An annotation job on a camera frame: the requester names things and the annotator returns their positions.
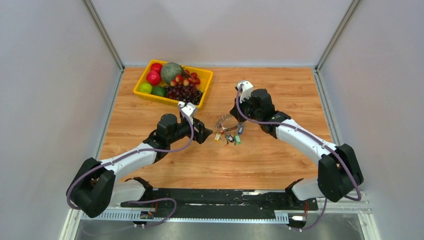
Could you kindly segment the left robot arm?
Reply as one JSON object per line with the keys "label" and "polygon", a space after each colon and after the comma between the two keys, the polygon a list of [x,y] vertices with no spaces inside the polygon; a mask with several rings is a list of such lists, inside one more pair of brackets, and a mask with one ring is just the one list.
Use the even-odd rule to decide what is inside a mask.
{"label": "left robot arm", "polygon": [[119,180],[144,166],[152,165],[172,152],[171,144],[188,137],[202,144],[213,133],[196,118],[164,114],[157,127],[135,148],[118,156],[98,161],[86,159],[66,191],[66,201],[74,209],[95,218],[108,207],[135,201],[147,207],[153,201],[151,185],[141,178]]}

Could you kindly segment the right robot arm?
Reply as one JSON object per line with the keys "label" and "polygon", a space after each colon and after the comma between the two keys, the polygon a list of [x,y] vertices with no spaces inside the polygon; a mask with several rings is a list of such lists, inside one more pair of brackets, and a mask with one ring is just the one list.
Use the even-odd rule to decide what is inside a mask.
{"label": "right robot arm", "polygon": [[349,199],[352,191],[357,197],[351,200],[362,199],[359,186],[364,178],[350,145],[336,145],[301,127],[289,115],[275,109],[271,95],[264,88],[254,89],[245,81],[235,89],[234,107],[230,110],[233,117],[239,122],[258,124],[264,133],[295,147],[317,166],[316,177],[298,179],[285,189],[285,201],[290,208],[298,209],[312,198],[332,202]]}

